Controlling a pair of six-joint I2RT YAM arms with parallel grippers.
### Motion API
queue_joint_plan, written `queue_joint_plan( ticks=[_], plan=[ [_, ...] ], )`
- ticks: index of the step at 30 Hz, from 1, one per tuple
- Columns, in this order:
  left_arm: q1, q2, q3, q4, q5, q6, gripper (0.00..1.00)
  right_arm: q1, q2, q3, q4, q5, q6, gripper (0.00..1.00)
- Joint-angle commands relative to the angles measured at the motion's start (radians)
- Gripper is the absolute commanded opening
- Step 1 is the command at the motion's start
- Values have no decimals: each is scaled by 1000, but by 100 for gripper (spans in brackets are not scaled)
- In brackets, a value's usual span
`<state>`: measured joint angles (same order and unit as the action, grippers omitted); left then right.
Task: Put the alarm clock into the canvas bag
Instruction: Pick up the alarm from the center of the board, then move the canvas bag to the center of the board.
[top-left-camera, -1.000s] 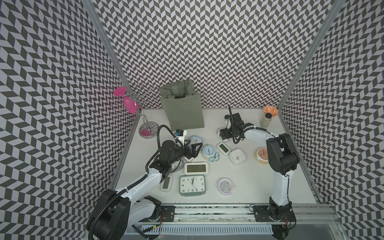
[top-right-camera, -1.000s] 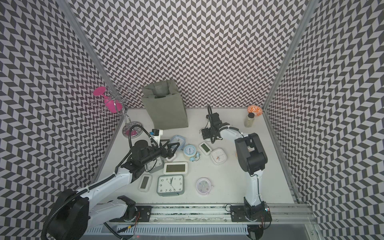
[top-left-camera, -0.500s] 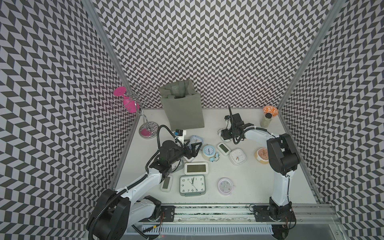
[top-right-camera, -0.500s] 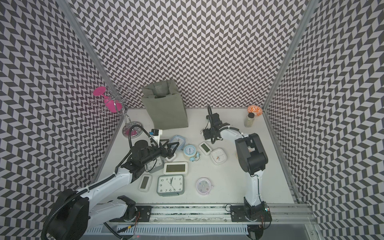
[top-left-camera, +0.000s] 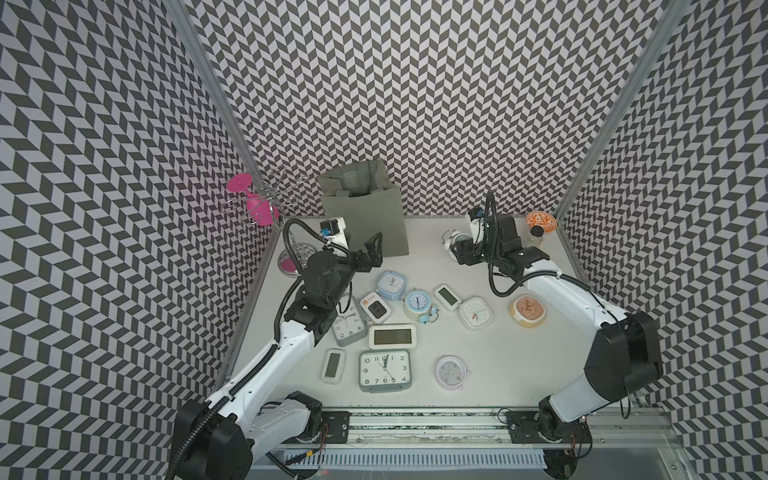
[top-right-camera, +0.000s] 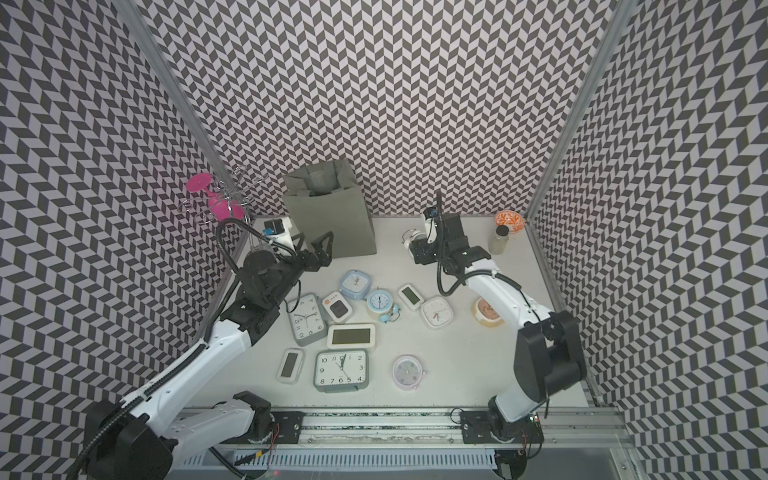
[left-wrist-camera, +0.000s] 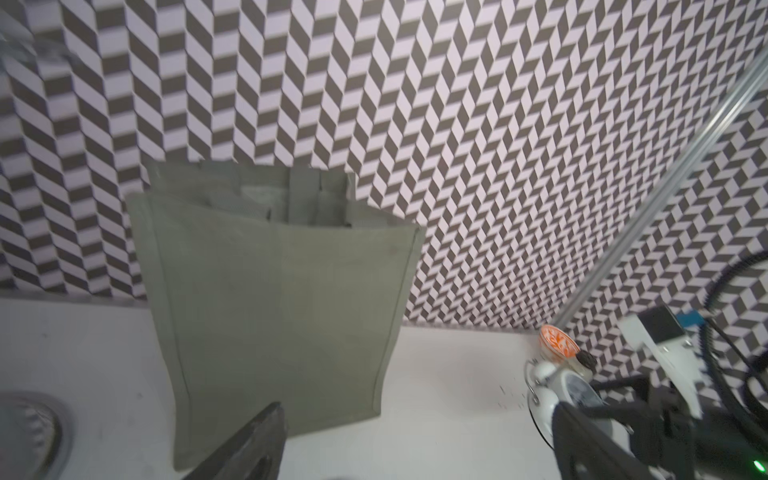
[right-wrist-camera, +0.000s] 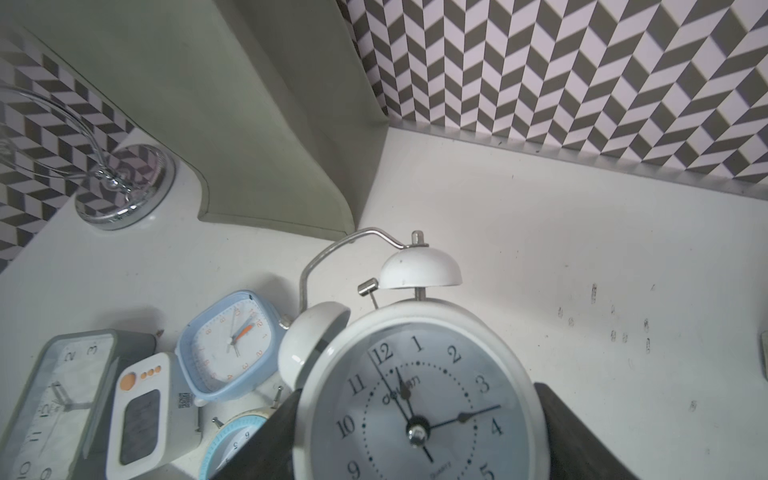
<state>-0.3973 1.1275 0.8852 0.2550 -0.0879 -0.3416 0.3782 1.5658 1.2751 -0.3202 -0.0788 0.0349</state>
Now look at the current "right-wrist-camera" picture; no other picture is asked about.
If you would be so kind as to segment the white twin-bell alarm clock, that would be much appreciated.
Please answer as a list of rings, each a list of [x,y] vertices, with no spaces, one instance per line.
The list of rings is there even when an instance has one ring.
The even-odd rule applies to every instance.
[[[551,456],[534,384],[476,315],[431,298],[462,281],[457,262],[415,231],[363,294],[410,297],[353,319],[302,303],[279,350],[299,395],[297,479],[546,479]]]

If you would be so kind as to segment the green canvas bag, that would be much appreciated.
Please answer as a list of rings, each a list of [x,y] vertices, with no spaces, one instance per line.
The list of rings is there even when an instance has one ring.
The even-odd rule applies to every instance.
[[[5,1],[202,186],[199,218],[355,231],[388,121],[333,1]]]

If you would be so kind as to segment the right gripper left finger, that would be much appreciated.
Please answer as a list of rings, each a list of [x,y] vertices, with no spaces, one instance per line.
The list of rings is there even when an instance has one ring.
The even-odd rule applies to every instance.
[[[291,393],[213,479],[293,479],[292,451],[301,394],[301,389]]]

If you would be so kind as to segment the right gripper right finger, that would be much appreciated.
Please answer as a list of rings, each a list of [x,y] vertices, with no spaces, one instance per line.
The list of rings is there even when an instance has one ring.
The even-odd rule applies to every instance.
[[[534,387],[547,424],[551,479],[638,479],[548,385]]]

